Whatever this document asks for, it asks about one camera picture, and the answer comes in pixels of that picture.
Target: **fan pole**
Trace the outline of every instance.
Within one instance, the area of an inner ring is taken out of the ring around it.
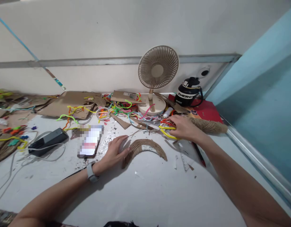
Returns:
[[[149,105],[151,106],[151,111],[152,112],[155,112],[155,105],[153,105],[154,104],[154,102],[153,102],[153,92],[154,92],[154,90],[153,89],[150,89],[149,90],[149,93],[148,93],[148,102],[149,102]]]

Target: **hand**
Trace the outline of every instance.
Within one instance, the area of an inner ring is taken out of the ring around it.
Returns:
[[[197,126],[191,123],[187,117],[174,115],[166,119],[167,121],[172,121],[176,124],[176,130],[171,130],[170,134],[172,136],[186,139],[198,143],[203,139],[207,138],[204,132],[202,132]]]
[[[113,167],[118,162],[122,161],[127,154],[130,152],[131,148],[126,148],[121,153],[119,153],[119,147],[123,141],[128,138],[127,135],[119,136],[113,139],[111,142],[108,143],[108,150],[105,156],[97,163],[97,165],[93,165],[95,168],[96,166],[100,167],[100,173]]]

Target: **red notebook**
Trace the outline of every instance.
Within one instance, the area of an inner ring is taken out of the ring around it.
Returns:
[[[169,95],[168,99],[174,102],[175,96]],[[192,106],[197,105],[199,102],[200,102],[199,99],[195,99],[192,103]],[[217,108],[212,102],[203,100],[203,102],[197,107],[185,107],[185,108],[188,110],[189,115],[191,117],[223,123],[217,111]]]

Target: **forearm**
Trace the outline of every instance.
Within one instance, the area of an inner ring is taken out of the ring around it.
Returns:
[[[102,172],[100,162],[93,165],[93,172],[99,176]],[[28,203],[11,223],[17,219],[35,218],[42,222],[51,221],[61,207],[88,183],[87,170],[84,169],[53,185]]]
[[[194,142],[206,152],[221,184],[242,214],[291,226],[291,219],[273,197],[209,136]]]

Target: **fan grille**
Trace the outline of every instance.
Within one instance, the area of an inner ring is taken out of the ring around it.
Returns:
[[[163,67],[159,77],[155,77],[152,73],[153,68],[157,65]],[[178,67],[178,55],[171,47],[156,46],[141,58],[138,67],[139,79],[149,89],[162,88],[174,78]]]

